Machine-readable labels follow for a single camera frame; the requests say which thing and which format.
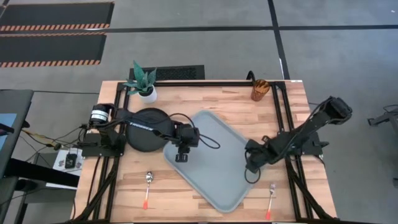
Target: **gray floor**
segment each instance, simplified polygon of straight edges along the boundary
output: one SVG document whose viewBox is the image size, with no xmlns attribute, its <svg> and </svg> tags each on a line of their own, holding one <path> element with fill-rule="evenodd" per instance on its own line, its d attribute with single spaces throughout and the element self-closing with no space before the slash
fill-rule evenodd
<svg viewBox="0 0 398 224">
<path fill-rule="evenodd" d="M 393 0 L 277 0 L 275 9 L 280 26 L 398 24 Z M 113 28 L 234 25 L 271 25 L 267 1 L 118 0 L 111 22 Z M 340 96 L 354 110 L 343 126 L 319 132 L 330 141 L 325 162 L 338 216 L 396 223 L 398 189 L 392 178 L 398 177 L 398 139 L 390 124 L 372 128 L 366 118 L 397 103 L 398 30 L 301 30 L 281 36 L 290 77 L 304 81 L 308 100 Z M 144 67 L 203 64 L 207 79 L 240 79 L 248 70 L 258 78 L 282 78 L 272 31 L 109 34 L 101 65 L 0 68 L 0 88 L 99 91 L 103 80 L 126 78 L 133 59 Z M 27 120 L 34 131 L 61 136 L 86 122 L 96 99 L 36 93 Z M 33 153 L 21 141 L 13 157 L 26 159 Z M 18 203 L 12 202 L 6 223 L 12 223 Z M 71 207 L 72 201 L 30 205 L 24 223 L 65 221 Z"/>
</svg>

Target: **spoon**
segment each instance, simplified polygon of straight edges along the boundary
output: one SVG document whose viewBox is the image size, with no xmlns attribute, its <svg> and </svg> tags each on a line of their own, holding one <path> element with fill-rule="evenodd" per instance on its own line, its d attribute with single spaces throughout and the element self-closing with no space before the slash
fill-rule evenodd
<svg viewBox="0 0 398 224">
<path fill-rule="evenodd" d="M 149 184 L 154 180 L 154 175 L 152 174 L 151 171 L 147 172 L 147 174 L 145 175 L 145 179 L 148 183 L 147 186 L 147 194 L 145 196 L 145 200 L 144 200 L 144 209 L 148 209 L 148 193 L 149 193 Z"/>
</svg>

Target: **gray tray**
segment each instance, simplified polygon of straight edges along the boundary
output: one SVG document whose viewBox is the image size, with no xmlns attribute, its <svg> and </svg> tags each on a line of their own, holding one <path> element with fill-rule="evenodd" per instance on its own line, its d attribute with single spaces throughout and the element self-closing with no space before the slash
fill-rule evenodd
<svg viewBox="0 0 398 224">
<path fill-rule="evenodd" d="M 192 121 L 201 134 L 213 138 L 221 147 L 212 149 L 200 141 L 197 148 L 191 148 L 188 162 L 184 163 L 175 162 L 178 149 L 169 142 L 164 147 L 164 157 L 218 211 L 232 212 L 252 187 L 244 179 L 244 147 L 248 140 L 210 111 L 200 111 Z M 257 179 L 257 174 L 247 175 L 249 180 Z"/>
</svg>

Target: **metal fork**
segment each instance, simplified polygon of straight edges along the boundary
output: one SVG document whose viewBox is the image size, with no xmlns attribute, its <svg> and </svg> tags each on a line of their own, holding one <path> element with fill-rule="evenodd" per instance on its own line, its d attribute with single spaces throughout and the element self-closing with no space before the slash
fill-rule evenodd
<svg viewBox="0 0 398 224">
<path fill-rule="evenodd" d="M 267 215 L 266 215 L 266 220 L 270 220 L 271 219 L 271 202 L 272 202 L 272 195 L 275 192 L 275 184 L 271 184 L 269 186 L 269 204 L 268 204 L 268 210 L 267 210 Z"/>
</svg>

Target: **wooden table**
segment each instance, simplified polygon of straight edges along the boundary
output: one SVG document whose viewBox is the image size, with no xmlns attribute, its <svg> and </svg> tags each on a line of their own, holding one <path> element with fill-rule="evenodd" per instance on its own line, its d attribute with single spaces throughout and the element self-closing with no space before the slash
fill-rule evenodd
<svg viewBox="0 0 398 224">
<path fill-rule="evenodd" d="M 117 83 L 103 82 L 98 103 L 114 102 Z M 294 125 L 297 127 L 310 113 L 304 85 L 300 81 L 286 81 L 286 87 Z M 157 87 L 156 90 L 158 99 L 150 105 L 143 104 L 138 95 L 130 96 L 129 110 L 156 107 L 168 114 L 178 112 L 188 116 L 193 116 L 200 110 L 210 110 L 246 138 L 257 141 L 260 141 L 263 135 L 273 137 L 279 130 L 271 90 L 260 102 L 250 99 L 249 86 Z M 280 93 L 279 99 L 284 121 L 287 121 Z M 87 158 L 84 161 L 76 192 L 76 215 L 86 206 L 96 160 L 97 158 Z M 313 156 L 303 156 L 302 160 L 309 191 L 325 211 L 335 217 L 336 212 L 322 163 Z M 102 162 L 99 164 L 95 183 L 99 181 Z M 148 170 L 154 173 L 155 180 L 150 185 L 149 209 L 143 210 L 147 187 L 144 174 Z M 292 198 L 283 160 L 274 165 L 266 165 L 260 181 L 254 185 L 235 211 L 220 213 L 166 163 L 162 150 L 143 153 L 127 144 L 125 154 L 120 160 L 111 222 L 264 222 L 270 183 L 276 184 L 272 201 L 272 219 L 280 222 L 294 221 Z M 301 214 L 305 217 L 302 195 L 299 189 L 297 192 Z M 106 192 L 101 203 L 100 218 L 104 217 L 107 195 Z"/>
</svg>

